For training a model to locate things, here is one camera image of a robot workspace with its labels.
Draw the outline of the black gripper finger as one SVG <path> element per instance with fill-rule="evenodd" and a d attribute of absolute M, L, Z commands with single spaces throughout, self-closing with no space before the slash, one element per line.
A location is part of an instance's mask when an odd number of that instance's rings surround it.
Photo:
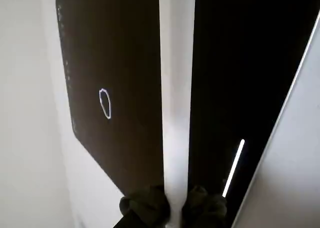
<path fill-rule="evenodd" d="M 164 228 L 171 215 L 163 185 L 149 186 L 123 196 L 119 209 L 122 218 L 114 228 Z"/>
<path fill-rule="evenodd" d="M 183 228 L 224 228 L 226 226 L 227 200 L 219 193 L 209 193 L 204 187 L 188 187 L 182 208 Z"/>

